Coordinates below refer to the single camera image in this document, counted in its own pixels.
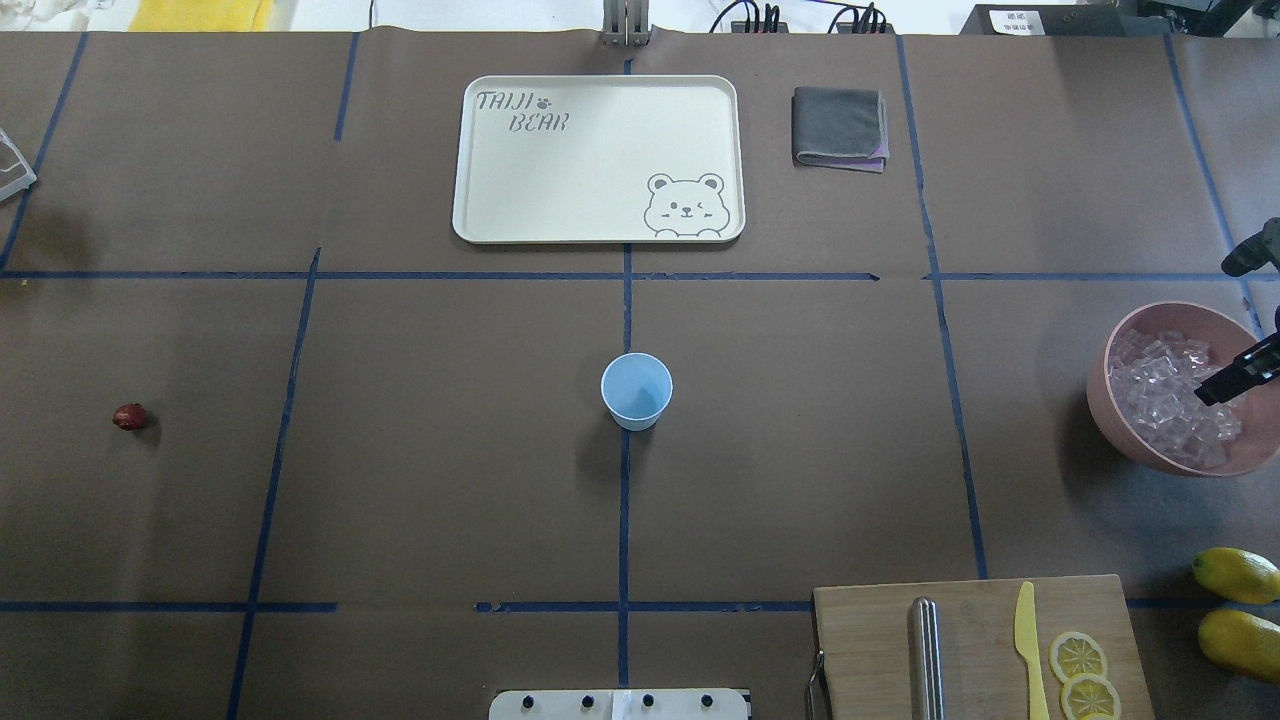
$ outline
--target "bowl of ice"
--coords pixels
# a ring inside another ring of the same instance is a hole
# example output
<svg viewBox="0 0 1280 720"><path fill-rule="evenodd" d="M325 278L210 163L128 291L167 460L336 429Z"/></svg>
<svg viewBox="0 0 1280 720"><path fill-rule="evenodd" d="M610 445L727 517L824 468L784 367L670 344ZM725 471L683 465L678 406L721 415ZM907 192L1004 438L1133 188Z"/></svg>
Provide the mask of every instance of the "bowl of ice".
<svg viewBox="0 0 1280 720"><path fill-rule="evenodd" d="M1252 347L1253 334L1190 302L1157 302L1111 331L1089 370L1089 411L1125 456L1175 475L1249 473L1280 452L1280 382L1206 406L1199 383Z"/></svg>

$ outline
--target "blue paper cup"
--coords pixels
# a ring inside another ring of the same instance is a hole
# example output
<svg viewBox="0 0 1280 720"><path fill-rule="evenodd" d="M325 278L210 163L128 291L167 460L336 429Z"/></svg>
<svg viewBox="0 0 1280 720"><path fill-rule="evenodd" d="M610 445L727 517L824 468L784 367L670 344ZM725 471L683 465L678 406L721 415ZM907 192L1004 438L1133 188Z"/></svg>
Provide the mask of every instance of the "blue paper cup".
<svg viewBox="0 0 1280 720"><path fill-rule="evenodd" d="M652 428L671 402L671 372L644 352L620 355L600 377L604 406L628 430Z"/></svg>

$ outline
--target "yellow object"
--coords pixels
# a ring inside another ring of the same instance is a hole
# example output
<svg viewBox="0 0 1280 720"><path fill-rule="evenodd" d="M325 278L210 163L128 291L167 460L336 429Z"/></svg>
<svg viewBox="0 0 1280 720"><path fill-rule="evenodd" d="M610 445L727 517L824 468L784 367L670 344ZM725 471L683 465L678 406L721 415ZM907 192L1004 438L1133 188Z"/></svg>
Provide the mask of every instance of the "yellow object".
<svg viewBox="0 0 1280 720"><path fill-rule="evenodd" d="M1062 714L1068 720L1091 715L1120 720L1120 693L1102 675L1076 675L1062 685Z"/></svg>
<svg viewBox="0 0 1280 720"><path fill-rule="evenodd" d="M266 29L273 0L142 0L132 32L243 32Z"/></svg>
<svg viewBox="0 0 1280 720"><path fill-rule="evenodd" d="M1280 570L1266 557L1234 547L1211 547L1192 561L1196 582L1228 600L1266 605L1280 600Z"/></svg>
<svg viewBox="0 0 1280 720"><path fill-rule="evenodd" d="M1014 606L1014 650L1027 662L1027 701L1030 720L1048 720L1044 676L1039 665L1039 635L1036 632L1036 585L1024 582Z"/></svg>
<svg viewBox="0 0 1280 720"><path fill-rule="evenodd" d="M1048 664L1062 683L1076 675L1107 676L1106 653L1097 641L1084 633L1062 633L1053 638Z"/></svg>
<svg viewBox="0 0 1280 720"><path fill-rule="evenodd" d="M1280 625L1240 612L1215 610L1201 620L1201 651L1213 665L1263 683L1280 683Z"/></svg>

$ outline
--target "table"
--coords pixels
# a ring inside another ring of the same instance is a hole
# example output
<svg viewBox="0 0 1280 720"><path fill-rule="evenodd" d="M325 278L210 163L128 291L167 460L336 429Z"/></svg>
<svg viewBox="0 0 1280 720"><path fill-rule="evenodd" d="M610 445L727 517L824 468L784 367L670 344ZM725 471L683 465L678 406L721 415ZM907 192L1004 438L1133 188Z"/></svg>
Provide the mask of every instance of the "table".
<svg viewBox="0 0 1280 720"><path fill-rule="evenodd" d="M1201 657L1188 570L1280 557L1280 466L1160 475L1084 402L1138 305L1252 325L1248 297L1275 329L1280 275L1216 272L1276 214L1275 44L6 40L0 123L41 178L0 205L6 716L628 684L796 717L813 587L1084 573L1121 577L1157 715L1280 703ZM620 72L737 86L739 241L452 233L467 82ZM791 161L797 85L886 94L883 176ZM596 391L628 348L676 379L634 436ZM113 428L129 401L159 427Z"/></svg>

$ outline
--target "gray cloth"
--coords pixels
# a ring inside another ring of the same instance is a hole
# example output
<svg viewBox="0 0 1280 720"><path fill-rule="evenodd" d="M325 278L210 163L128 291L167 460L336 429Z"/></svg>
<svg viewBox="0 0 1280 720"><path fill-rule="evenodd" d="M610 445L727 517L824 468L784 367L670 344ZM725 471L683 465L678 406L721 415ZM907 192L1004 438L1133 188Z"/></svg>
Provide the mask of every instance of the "gray cloth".
<svg viewBox="0 0 1280 720"><path fill-rule="evenodd" d="M791 154L805 165L883 173L884 97L878 90L797 87L791 97Z"/></svg>

